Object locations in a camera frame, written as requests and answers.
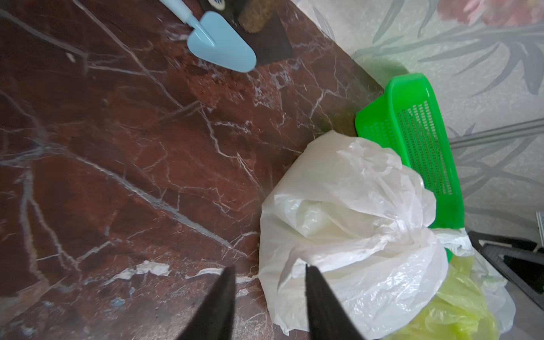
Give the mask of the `green avocado plastic bag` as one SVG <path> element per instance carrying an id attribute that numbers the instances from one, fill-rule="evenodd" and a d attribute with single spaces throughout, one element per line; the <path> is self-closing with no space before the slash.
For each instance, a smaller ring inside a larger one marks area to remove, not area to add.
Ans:
<path id="1" fill-rule="evenodd" d="M 470 278 L 473 256 L 453 256 L 442 286 L 407 326 L 386 339 L 498 339 L 500 331 L 482 289 Z"/>

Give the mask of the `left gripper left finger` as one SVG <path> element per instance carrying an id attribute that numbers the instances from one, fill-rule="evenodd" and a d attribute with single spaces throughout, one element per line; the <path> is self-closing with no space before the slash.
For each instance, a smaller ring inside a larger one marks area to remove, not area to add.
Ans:
<path id="1" fill-rule="evenodd" d="M 230 340 L 235 318 L 235 268 L 227 267 L 177 340 Z"/>

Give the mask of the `white printed plastic bag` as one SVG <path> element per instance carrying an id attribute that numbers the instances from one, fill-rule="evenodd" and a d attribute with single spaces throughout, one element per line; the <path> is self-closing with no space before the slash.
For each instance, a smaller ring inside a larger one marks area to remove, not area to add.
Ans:
<path id="1" fill-rule="evenodd" d="M 500 334 L 509 332 L 513 327 L 517 310 L 506 289 L 508 280 L 478 252 L 474 253 L 470 278 L 483 292 L 488 310 L 494 315 Z"/>

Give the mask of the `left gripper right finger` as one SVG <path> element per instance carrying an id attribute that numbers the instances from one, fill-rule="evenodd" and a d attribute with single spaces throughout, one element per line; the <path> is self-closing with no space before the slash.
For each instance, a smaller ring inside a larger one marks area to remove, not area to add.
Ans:
<path id="1" fill-rule="evenodd" d="M 305 288 L 312 340 L 364 340 L 316 266 L 306 266 Z"/>

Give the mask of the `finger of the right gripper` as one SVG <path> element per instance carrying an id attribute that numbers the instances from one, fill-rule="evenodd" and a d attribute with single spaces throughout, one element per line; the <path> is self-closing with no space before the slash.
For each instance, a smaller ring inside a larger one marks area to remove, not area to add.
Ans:
<path id="1" fill-rule="evenodd" d="M 543 248 L 521 238 L 470 231 L 473 248 L 543 309 Z"/>

